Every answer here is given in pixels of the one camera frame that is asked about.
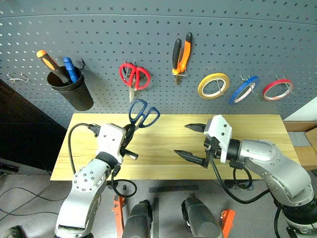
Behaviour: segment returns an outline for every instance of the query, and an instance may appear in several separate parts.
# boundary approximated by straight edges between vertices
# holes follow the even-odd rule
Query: scissors
[[[142,103],[143,107],[142,109],[139,111],[139,113],[133,118],[131,116],[131,112],[134,108],[134,106],[137,103]],[[125,149],[127,147],[127,145],[130,143],[134,132],[138,129],[138,128],[145,128],[145,127],[149,127],[151,125],[153,125],[160,117],[160,113],[159,111],[155,108],[155,107],[151,107],[147,113],[144,113],[146,107],[148,106],[148,103],[144,100],[141,99],[136,99],[134,101],[134,103],[131,105],[130,109],[129,109],[129,120],[130,120],[130,124],[126,125],[124,127],[124,129],[126,130],[126,134],[125,134],[125,138],[124,141],[122,142],[121,147],[123,149]],[[148,118],[148,116],[150,115],[150,113],[154,112],[156,114],[156,117],[149,122],[148,124],[144,124],[144,122],[146,121],[146,119]]]
[[[129,99],[130,103],[133,102],[134,92],[137,90],[145,89],[151,80],[150,73],[143,67],[137,67],[133,63],[123,63],[119,68],[119,74],[122,81],[129,87]],[[140,80],[147,78],[147,82],[140,86]]]

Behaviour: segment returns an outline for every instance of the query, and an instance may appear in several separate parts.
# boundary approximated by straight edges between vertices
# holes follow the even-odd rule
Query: tape roll
[[[221,80],[223,81],[223,86],[220,88],[220,91],[218,90],[215,93],[207,94],[204,93],[204,88],[207,86],[207,84],[216,81]],[[212,73],[208,76],[206,76],[198,85],[198,94],[203,99],[215,99],[217,97],[220,97],[230,86],[230,80],[227,75],[224,73]]]
[[[249,96],[249,94],[254,90],[258,84],[259,77],[253,76],[245,81],[241,86],[232,94],[229,104],[234,105],[236,103],[241,102],[243,99]]]
[[[270,90],[271,88],[275,87],[278,84],[285,84],[287,86],[287,90],[282,93],[281,95],[275,96],[275,97],[268,97],[266,94],[268,92],[268,90]],[[287,95],[289,95],[292,90],[294,88],[294,84],[291,80],[283,78],[274,82],[271,82],[270,84],[268,84],[265,89],[263,90],[263,97],[265,100],[267,101],[278,101],[281,100],[282,98],[285,98]]]

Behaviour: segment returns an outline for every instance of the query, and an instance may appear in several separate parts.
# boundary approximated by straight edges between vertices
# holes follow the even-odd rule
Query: blue tape roll
[[[245,88],[249,87],[250,84],[254,83],[255,85],[254,85],[254,88],[253,88],[253,89],[255,89],[255,88],[257,87],[258,81],[259,81],[259,77],[253,76],[253,77],[249,78],[247,81],[245,81],[243,84],[241,84],[241,86],[232,94],[232,96],[231,96],[231,98],[230,98],[230,100],[229,100],[229,104],[230,104],[230,105],[233,105],[233,104],[239,103],[239,102],[241,102],[243,99],[247,98],[247,97],[250,95],[251,91],[250,91],[247,95],[245,95],[239,102],[236,102],[236,103],[235,103],[235,100],[237,99],[237,97],[240,95],[240,93],[241,93]]]

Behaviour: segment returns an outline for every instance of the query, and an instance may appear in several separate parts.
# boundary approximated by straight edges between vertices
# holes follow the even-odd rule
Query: black cup
[[[68,75],[64,66],[60,68],[65,75]],[[75,83],[65,84],[52,72],[48,74],[47,80],[50,86],[57,90],[75,109],[86,111],[93,106],[94,101],[86,87],[84,75],[79,68],[75,67],[75,69],[78,76]]]

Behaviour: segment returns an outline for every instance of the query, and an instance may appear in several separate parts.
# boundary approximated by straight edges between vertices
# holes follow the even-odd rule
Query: red tape roll
[[[275,96],[275,97],[268,97],[266,95],[268,90],[270,90],[272,87],[275,87],[278,84],[284,84],[284,83],[288,85],[287,90],[284,93],[282,93],[281,95]],[[267,101],[281,100],[282,98],[285,98],[287,95],[289,95],[292,92],[293,88],[294,88],[293,82],[289,79],[283,78],[283,79],[280,79],[280,80],[277,80],[277,81],[274,81],[274,82],[271,82],[270,84],[268,84],[265,87],[265,89],[263,90],[263,97]]]

